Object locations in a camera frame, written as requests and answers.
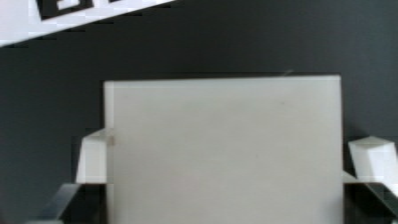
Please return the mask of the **gripper left finger with black tip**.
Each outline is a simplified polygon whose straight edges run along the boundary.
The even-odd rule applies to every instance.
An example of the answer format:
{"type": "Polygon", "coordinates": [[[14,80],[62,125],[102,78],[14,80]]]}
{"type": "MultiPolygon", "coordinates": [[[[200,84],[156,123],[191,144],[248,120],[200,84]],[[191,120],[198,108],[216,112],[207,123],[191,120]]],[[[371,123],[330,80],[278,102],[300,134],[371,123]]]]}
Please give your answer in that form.
{"type": "Polygon", "coordinates": [[[110,224],[106,193],[106,130],[81,138],[76,178],[63,183],[24,224],[110,224]]]}

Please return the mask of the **gripper right finger with black tip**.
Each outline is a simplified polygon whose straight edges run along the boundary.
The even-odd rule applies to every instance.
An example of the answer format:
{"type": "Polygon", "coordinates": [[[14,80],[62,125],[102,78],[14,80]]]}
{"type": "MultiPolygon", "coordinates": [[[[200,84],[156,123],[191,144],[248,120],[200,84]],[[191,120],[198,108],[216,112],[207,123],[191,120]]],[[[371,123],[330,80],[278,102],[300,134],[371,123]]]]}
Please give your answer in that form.
{"type": "Polygon", "coordinates": [[[398,151],[369,136],[348,142],[355,174],[342,172],[346,224],[398,224],[398,151]]]}

